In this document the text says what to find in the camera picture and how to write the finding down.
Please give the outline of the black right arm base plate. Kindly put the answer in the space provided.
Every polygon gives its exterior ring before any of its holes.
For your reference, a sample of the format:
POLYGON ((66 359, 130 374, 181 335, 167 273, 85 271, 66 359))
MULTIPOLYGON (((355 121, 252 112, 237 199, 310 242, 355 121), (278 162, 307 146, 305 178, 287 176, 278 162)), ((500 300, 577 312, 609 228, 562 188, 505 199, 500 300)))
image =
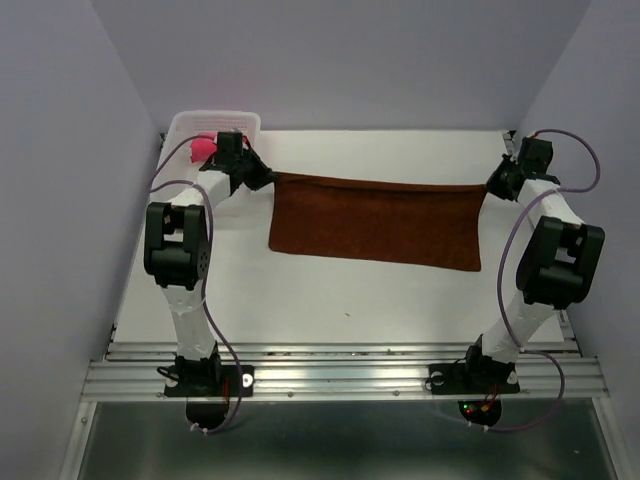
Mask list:
POLYGON ((427 366, 425 384, 433 395, 484 397, 486 394, 518 394, 518 382, 508 383, 495 375, 469 372, 462 362, 432 363, 427 366))

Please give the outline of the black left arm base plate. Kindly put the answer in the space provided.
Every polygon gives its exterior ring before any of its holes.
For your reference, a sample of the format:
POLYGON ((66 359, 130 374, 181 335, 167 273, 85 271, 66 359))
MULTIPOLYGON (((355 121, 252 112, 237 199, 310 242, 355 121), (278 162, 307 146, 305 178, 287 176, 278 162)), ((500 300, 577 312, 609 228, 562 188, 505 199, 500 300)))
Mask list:
POLYGON ((242 376, 239 376, 236 365, 223 364, 219 379, 204 377, 181 380, 174 365, 160 366, 156 371, 164 378, 164 395, 169 398, 230 399, 238 396, 249 398, 253 395, 253 365, 243 364, 242 376))

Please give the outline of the pink microfibre towel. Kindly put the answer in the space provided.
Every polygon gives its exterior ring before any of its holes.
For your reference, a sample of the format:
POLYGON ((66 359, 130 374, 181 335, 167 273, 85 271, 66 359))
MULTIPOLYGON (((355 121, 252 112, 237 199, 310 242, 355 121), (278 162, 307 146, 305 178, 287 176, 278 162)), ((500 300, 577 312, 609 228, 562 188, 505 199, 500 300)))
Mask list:
POLYGON ((198 134, 190 144, 190 159, 194 164, 204 163, 217 151, 217 133, 198 134))

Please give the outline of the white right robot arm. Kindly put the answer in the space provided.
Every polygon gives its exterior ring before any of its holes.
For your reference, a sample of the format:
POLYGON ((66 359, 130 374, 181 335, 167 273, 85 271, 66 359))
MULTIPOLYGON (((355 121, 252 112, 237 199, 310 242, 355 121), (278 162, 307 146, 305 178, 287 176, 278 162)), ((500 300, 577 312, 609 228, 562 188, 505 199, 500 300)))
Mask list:
POLYGON ((463 384, 482 390, 496 378, 493 362, 513 364, 526 350, 530 338, 555 312, 577 304, 590 292, 605 244, 602 227, 587 223, 569 206, 567 194, 595 189, 601 165, 595 150, 579 135, 562 129, 541 129, 521 140, 517 153, 505 155, 487 180, 489 194, 515 202, 521 213, 501 253, 496 279, 499 319, 478 339, 481 356, 460 366, 463 384), (580 143, 594 163, 594 179, 585 187, 564 187, 549 174, 553 144, 540 138, 558 134, 580 143), (504 299, 506 260, 520 226, 529 221, 533 230, 516 272, 516 291, 504 299))

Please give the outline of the brown microfibre towel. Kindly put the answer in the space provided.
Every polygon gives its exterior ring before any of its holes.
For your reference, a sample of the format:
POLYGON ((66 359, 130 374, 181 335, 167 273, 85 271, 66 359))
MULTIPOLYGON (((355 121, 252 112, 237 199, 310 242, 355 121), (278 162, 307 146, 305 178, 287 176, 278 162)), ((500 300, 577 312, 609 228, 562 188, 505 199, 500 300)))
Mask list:
POLYGON ((268 245, 278 253, 481 269, 482 185, 280 174, 268 245))

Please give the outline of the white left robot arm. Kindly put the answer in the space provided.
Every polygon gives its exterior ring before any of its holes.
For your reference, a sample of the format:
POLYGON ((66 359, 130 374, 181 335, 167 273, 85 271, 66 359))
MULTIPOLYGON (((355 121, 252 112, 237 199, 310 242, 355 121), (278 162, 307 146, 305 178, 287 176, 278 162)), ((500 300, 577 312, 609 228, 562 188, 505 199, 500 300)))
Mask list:
POLYGON ((214 325, 206 302, 206 282, 214 241, 214 210, 242 186, 257 191, 277 175, 239 131, 199 134, 214 145, 194 180, 170 180, 151 189, 184 189, 173 198, 149 203, 145 213, 143 265, 168 303, 177 336, 176 360, 161 374, 186 381, 199 393, 215 392, 222 382, 218 343, 226 339, 214 325))

